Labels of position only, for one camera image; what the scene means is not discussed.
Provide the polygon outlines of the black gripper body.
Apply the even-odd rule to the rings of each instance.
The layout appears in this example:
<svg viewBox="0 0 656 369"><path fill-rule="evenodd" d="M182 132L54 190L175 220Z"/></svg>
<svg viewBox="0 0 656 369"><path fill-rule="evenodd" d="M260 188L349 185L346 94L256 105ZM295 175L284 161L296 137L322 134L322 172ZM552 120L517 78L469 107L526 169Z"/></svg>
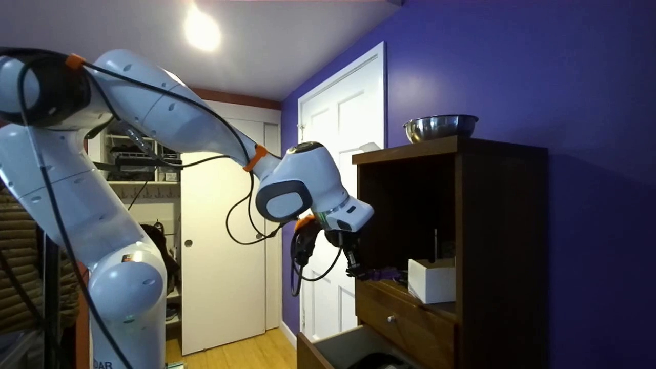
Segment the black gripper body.
<svg viewBox="0 0 656 369"><path fill-rule="evenodd" d="M302 278L302 268L308 266L318 239L323 239L330 246L338 251L338 257L346 259L346 275L359 278L360 263L357 257L357 248L360 246L360 237L340 229L323 229L320 221L310 215L295 223L291 239L291 260L293 270Z"/></svg>

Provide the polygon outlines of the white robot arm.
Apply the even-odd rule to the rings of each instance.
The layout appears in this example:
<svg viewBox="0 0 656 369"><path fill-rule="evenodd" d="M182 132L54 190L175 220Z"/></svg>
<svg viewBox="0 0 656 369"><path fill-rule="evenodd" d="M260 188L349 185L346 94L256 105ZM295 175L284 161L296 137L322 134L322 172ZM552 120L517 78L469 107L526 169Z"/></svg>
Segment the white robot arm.
<svg viewBox="0 0 656 369"><path fill-rule="evenodd" d="M87 270L92 369L166 369L164 252L127 213L114 181L151 181L182 170L187 153L213 153L249 175L249 198L269 221L306 213L345 248L372 218L322 144L274 156L174 75L125 50L95 62L3 50L0 117L3 186Z"/></svg>

